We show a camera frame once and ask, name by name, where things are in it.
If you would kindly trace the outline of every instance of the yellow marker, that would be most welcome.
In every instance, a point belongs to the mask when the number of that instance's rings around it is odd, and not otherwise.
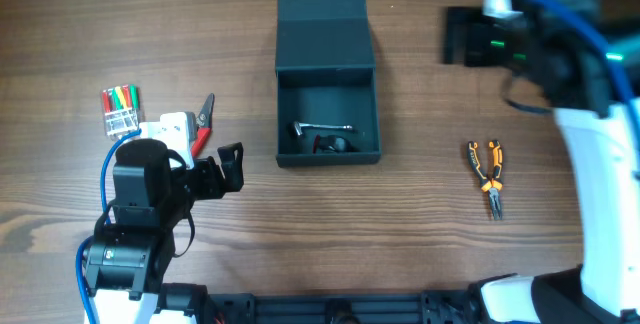
[[[127,107],[127,100],[124,97],[124,92],[122,91],[122,88],[120,88],[119,86],[116,87],[116,95],[118,96],[118,100],[120,100],[120,103],[122,103],[122,107],[125,109],[129,109]]]

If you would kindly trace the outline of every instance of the toolbox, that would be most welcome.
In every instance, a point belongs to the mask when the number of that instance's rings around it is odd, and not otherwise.
[[[275,69],[278,166],[378,162],[376,63],[366,0],[278,0]],[[295,121],[354,131],[310,129],[296,137]],[[342,136],[357,151],[314,154],[317,134]]]

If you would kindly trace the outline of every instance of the package of markers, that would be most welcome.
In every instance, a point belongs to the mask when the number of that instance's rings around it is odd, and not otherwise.
[[[138,88],[123,85],[100,93],[104,113],[104,132],[112,140],[138,130],[143,121]]]

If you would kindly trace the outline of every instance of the wooden table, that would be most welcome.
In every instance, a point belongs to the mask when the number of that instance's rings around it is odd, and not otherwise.
[[[244,189],[196,203],[196,241],[165,282],[405,293],[575,267],[580,219],[552,119],[503,104],[503,70],[438,63],[443,7],[477,3],[368,0],[382,160],[285,170],[274,158],[276,0],[0,0],[0,322],[80,320],[73,261],[100,213],[112,144],[98,94],[126,83],[140,86],[148,120],[198,111],[214,92],[205,152],[245,146]],[[543,103],[530,84],[514,96]],[[499,223],[463,151],[493,138],[506,155]],[[188,226],[176,232],[183,248]]]

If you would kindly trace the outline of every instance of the box lid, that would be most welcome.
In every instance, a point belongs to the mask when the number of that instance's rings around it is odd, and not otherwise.
[[[276,71],[375,67],[366,0],[278,0]]]

